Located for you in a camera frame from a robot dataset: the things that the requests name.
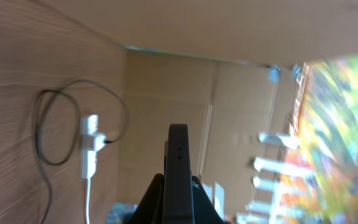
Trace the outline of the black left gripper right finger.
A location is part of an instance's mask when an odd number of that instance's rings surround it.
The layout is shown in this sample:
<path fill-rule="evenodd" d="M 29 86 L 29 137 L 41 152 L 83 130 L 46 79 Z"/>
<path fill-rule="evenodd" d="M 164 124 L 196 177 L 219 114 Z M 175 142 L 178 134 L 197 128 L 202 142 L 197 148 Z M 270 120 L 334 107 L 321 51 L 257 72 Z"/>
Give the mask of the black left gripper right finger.
<path fill-rule="evenodd" d="M 216 212 L 197 176 L 192 176 L 193 210 L 195 224 L 224 224 Z"/>

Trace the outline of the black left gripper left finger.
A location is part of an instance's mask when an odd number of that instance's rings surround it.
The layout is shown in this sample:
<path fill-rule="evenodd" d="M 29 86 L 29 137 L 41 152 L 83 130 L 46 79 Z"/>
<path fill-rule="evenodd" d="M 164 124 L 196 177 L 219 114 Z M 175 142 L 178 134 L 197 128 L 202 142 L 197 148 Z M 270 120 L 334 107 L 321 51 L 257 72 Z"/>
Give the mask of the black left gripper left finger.
<path fill-rule="evenodd" d="M 156 174 L 126 224 L 162 224 L 165 176 Z"/>

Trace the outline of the blue screen Galaxy smartphone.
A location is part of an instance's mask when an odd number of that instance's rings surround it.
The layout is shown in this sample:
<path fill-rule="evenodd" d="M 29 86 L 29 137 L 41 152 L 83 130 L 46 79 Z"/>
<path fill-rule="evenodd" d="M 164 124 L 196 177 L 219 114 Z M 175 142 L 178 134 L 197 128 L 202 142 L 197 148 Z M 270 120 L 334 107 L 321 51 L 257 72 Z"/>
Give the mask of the blue screen Galaxy smartphone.
<path fill-rule="evenodd" d="M 195 222 L 188 126 L 171 124 L 168 130 L 163 193 L 163 223 Z"/>

